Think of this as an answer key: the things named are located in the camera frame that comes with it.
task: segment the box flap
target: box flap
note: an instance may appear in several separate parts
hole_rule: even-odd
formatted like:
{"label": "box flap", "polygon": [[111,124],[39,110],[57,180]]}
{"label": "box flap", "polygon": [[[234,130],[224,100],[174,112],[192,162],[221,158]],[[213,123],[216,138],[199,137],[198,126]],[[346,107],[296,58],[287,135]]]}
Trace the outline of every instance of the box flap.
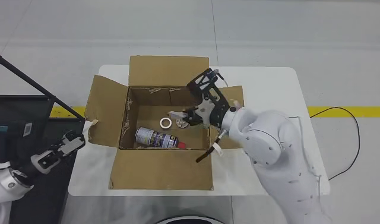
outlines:
{"label": "box flap", "polygon": [[[242,86],[233,86],[233,87],[226,87],[226,88],[219,88],[220,91],[223,93],[225,98],[227,99],[230,106],[234,106],[233,101],[237,100],[239,101],[241,106],[244,106],[244,98],[243,98],[243,87]],[[214,127],[210,127],[210,143],[213,144],[216,137],[218,136],[218,131]],[[222,149],[235,149],[235,148],[242,148],[239,143],[231,140],[229,137],[223,137],[219,141],[219,146]]]}
{"label": "box flap", "polygon": [[84,114],[86,120],[98,122],[88,131],[89,142],[118,147],[127,91],[127,86],[94,76]]}
{"label": "box flap", "polygon": [[208,68],[208,58],[194,56],[131,56],[130,86],[186,86]]}
{"label": "box flap", "polygon": [[211,156],[204,150],[118,150],[110,189],[211,190]]}

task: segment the table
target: table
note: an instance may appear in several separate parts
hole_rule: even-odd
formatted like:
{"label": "table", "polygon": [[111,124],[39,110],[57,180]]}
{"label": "table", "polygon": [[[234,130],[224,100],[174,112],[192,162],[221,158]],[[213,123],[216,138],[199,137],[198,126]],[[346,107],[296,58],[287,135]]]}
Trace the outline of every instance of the table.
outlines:
{"label": "table", "polygon": [[[218,68],[229,86],[243,86],[245,106],[255,112],[269,109],[299,116],[305,149],[321,178],[321,194],[330,193],[318,144],[303,99],[296,71],[292,68],[212,67]],[[103,65],[98,75],[128,85],[129,65]],[[225,87],[219,80],[218,87]],[[78,151],[69,183],[73,196],[204,196],[268,195],[263,189],[242,149],[223,150],[223,156],[212,154],[214,190],[109,190],[108,183],[117,148],[87,144]]]}

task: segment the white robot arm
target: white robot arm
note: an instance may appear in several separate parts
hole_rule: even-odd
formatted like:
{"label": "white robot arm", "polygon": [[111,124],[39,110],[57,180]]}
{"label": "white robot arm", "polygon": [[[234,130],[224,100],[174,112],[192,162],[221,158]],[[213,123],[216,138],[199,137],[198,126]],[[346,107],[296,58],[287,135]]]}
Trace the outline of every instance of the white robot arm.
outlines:
{"label": "white robot arm", "polygon": [[[299,131],[281,112],[254,114],[250,109],[230,107],[215,86],[217,70],[206,70],[187,86],[202,103],[184,112],[169,112],[190,125],[203,123],[238,141],[249,156],[264,189],[281,207],[289,224],[330,223],[319,203],[319,178],[309,165]],[[211,148],[202,157],[209,155]]]}

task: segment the cardboard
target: cardboard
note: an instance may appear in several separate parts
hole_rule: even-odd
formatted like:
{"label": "cardboard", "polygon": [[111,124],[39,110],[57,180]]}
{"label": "cardboard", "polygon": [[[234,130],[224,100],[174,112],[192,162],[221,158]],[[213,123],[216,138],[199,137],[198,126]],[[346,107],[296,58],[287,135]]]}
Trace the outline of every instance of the cardboard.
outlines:
{"label": "cardboard", "polygon": [[[214,141],[216,130],[203,126],[168,130],[159,126],[168,111],[198,105],[185,87],[208,68],[208,58],[187,56],[132,56],[129,86],[95,75],[85,111],[98,120],[88,132],[91,143],[117,147],[110,189],[212,190],[211,156],[195,160]],[[227,99],[243,104],[242,87],[223,88]],[[136,130],[146,127],[174,135],[186,149],[147,147],[134,141]],[[223,141],[225,147],[236,147]]]}

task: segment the yellow floor line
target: yellow floor line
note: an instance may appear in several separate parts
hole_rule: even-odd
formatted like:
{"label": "yellow floor line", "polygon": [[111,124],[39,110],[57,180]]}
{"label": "yellow floor line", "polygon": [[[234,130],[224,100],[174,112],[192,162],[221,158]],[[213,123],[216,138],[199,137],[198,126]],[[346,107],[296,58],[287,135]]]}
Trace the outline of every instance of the yellow floor line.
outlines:
{"label": "yellow floor line", "polygon": [[[86,107],[72,107],[80,115],[84,116]],[[310,116],[314,115],[329,107],[314,107],[309,106],[308,111]],[[380,107],[344,107],[349,110],[357,118],[380,118]],[[51,118],[74,118],[75,116],[66,111],[62,107],[54,107]],[[341,109],[331,109],[317,116],[318,118],[349,118],[350,114]]]}

